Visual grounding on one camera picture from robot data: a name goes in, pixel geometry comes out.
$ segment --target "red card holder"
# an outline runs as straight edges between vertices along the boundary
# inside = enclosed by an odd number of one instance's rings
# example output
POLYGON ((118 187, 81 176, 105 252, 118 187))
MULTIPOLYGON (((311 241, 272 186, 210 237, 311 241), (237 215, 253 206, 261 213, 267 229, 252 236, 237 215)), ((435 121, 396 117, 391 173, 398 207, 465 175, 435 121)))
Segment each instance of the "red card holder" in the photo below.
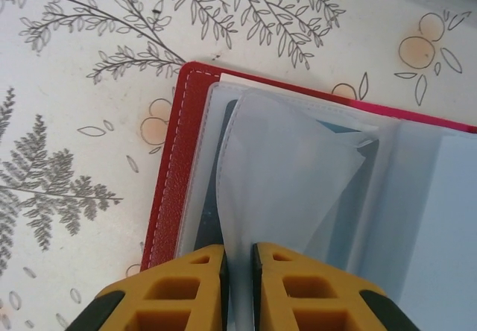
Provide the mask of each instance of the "red card holder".
POLYGON ((297 94, 321 98, 370 113, 477 133, 477 127, 458 122, 330 95, 325 92, 222 69, 204 63, 187 63, 180 70, 177 79, 174 103, 145 240, 142 270, 174 258, 192 164, 200 136, 200 126, 204 113, 206 113, 204 109, 206 108, 207 95, 210 86, 219 82, 222 74, 277 86, 294 91, 297 94))

